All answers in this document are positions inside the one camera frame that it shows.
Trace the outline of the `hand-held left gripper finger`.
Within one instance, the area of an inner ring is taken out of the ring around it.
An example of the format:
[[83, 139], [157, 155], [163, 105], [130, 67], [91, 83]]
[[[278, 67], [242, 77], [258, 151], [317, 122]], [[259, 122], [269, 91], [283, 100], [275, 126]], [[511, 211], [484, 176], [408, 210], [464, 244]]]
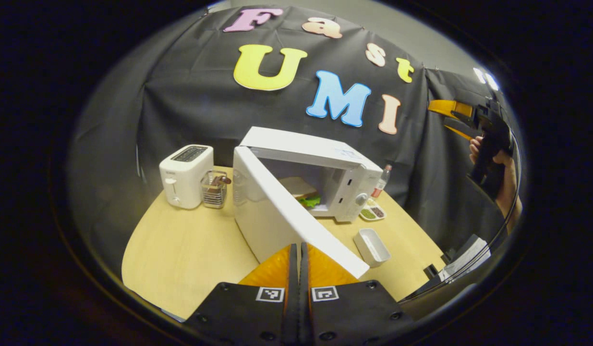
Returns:
[[413, 318], [377, 280], [359, 281], [314, 246], [301, 246], [300, 344], [382, 346], [404, 335]]
[[184, 326], [216, 346], [296, 346], [299, 329], [298, 247], [280, 250], [279, 283], [251, 278], [247, 284], [218, 283]]

